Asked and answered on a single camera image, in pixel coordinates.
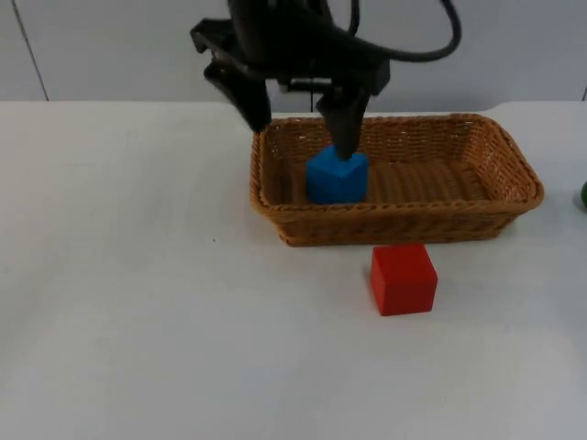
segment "robotic arm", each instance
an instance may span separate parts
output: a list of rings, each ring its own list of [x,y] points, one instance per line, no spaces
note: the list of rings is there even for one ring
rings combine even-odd
[[[191,36],[198,52],[212,52],[204,77],[253,131],[271,122],[266,80],[277,80],[285,93],[322,94],[316,108],[338,155],[347,160],[359,146],[369,99],[390,80],[389,61],[436,61],[460,44],[457,11],[450,0],[439,1],[449,17],[452,39],[429,52],[387,49],[355,38],[359,0],[351,0],[349,30],[335,25],[327,0],[228,0],[230,19],[205,18]],[[329,82],[311,81],[314,78]]]

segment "green object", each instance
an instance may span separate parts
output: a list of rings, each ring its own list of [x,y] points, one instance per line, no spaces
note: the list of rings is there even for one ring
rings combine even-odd
[[[581,201],[583,205],[587,208],[587,182],[583,185],[581,189]]]

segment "basket rim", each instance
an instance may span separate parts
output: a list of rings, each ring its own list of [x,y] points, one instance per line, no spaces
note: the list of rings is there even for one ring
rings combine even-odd
[[[262,195],[261,188],[261,146],[267,137],[267,130],[255,133],[250,158],[250,200],[253,207],[261,214],[268,217],[279,217],[281,213],[307,215],[321,215],[323,213],[336,213],[356,215],[357,213],[369,213],[370,215],[445,215],[445,214],[513,214],[519,215],[536,208],[544,199],[544,187],[536,173],[524,158],[520,148],[496,121],[490,117],[474,113],[453,113],[448,115],[420,115],[420,116],[374,116],[365,118],[363,124],[378,124],[382,121],[393,121],[395,124],[410,124],[417,120],[465,119],[470,122],[476,120],[487,124],[504,140],[504,143],[512,148],[519,165],[526,171],[533,181],[533,194],[523,200],[482,200],[466,201],[453,200],[450,202],[409,202],[409,203],[344,203],[344,204],[311,204],[311,203],[270,203]],[[288,117],[274,119],[272,123],[281,124],[316,124],[316,117]]]

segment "white table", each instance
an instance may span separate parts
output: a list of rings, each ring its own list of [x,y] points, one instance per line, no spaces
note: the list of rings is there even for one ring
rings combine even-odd
[[[487,115],[544,203],[381,318],[370,247],[249,208],[231,108],[0,104],[0,438],[584,439],[587,105]]]

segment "black cable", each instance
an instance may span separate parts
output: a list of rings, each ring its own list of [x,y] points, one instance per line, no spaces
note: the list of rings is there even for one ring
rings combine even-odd
[[[459,46],[462,39],[462,27],[460,25],[459,14],[457,9],[450,0],[440,0],[440,4],[444,7],[447,17],[450,20],[450,28],[452,30],[452,39],[444,48],[438,50],[431,50],[429,52],[408,52],[404,50],[387,49],[377,44],[368,41],[361,41],[369,47],[369,49],[379,51],[382,55],[390,60],[406,61],[406,62],[429,62],[443,59],[450,55]]]
[[[446,58],[459,46],[462,39],[462,27],[460,25],[459,14],[450,0],[439,0],[444,7],[447,17],[450,20],[452,29],[452,39],[442,49],[431,50],[429,52],[410,52],[407,50],[388,49],[384,46],[370,43],[364,39],[351,37],[347,30],[340,27],[327,24],[320,16],[316,14],[304,14],[303,21],[311,24],[314,29],[330,34],[331,38],[339,39],[349,48],[358,52],[368,51],[372,55],[379,55],[388,60],[405,61],[405,62],[430,62]]]
[[[349,24],[349,34],[350,35],[357,34],[357,30],[359,30],[359,23],[360,23],[359,0],[350,0],[350,24]]]

